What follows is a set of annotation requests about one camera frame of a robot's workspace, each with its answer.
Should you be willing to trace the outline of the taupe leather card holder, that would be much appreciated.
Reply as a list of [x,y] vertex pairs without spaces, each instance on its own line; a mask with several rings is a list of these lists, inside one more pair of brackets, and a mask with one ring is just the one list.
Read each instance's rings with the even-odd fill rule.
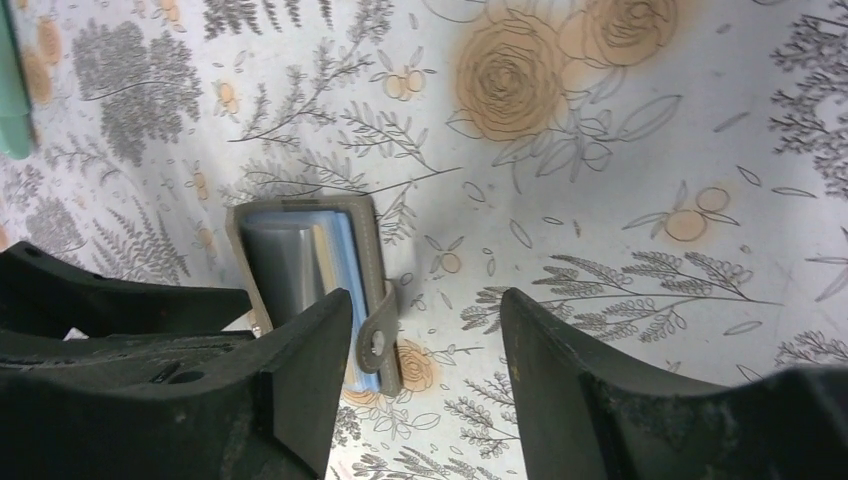
[[244,203],[228,209],[225,228],[245,276],[256,335],[345,290],[353,308],[347,389],[400,394],[396,291],[385,275],[370,197]]

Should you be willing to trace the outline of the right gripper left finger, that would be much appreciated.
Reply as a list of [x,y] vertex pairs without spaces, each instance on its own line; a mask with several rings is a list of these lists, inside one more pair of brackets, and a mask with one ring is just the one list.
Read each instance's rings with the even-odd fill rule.
[[5,479],[320,479],[352,330],[337,289],[285,325],[1,335]]

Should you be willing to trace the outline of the floral patterned table mat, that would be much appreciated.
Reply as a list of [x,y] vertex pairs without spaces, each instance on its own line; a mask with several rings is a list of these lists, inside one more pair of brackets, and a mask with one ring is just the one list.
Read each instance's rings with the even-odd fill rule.
[[843,1],[12,1],[34,151],[3,243],[234,284],[223,208],[369,192],[395,398],[332,479],[519,479],[492,308],[517,286],[690,377],[847,362]]

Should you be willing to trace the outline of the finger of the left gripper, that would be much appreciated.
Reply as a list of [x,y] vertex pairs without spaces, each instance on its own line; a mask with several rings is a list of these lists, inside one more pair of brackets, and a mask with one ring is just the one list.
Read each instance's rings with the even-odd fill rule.
[[124,340],[215,336],[250,309],[243,290],[108,278],[21,241],[1,254],[1,367],[64,366]]

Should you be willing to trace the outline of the mint green tube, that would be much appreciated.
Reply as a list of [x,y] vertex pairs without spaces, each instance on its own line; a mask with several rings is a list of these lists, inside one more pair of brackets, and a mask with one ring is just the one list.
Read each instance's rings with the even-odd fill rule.
[[15,160],[31,153],[31,104],[7,1],[1,1],[1,152]]

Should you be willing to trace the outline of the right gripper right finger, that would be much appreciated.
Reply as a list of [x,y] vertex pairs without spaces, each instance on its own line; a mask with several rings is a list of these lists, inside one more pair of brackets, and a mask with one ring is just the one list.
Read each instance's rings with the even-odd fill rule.
[[792,367],[735,387],[655,367],[519,289],[502,338],[531,479],[843,479],[847,371]]

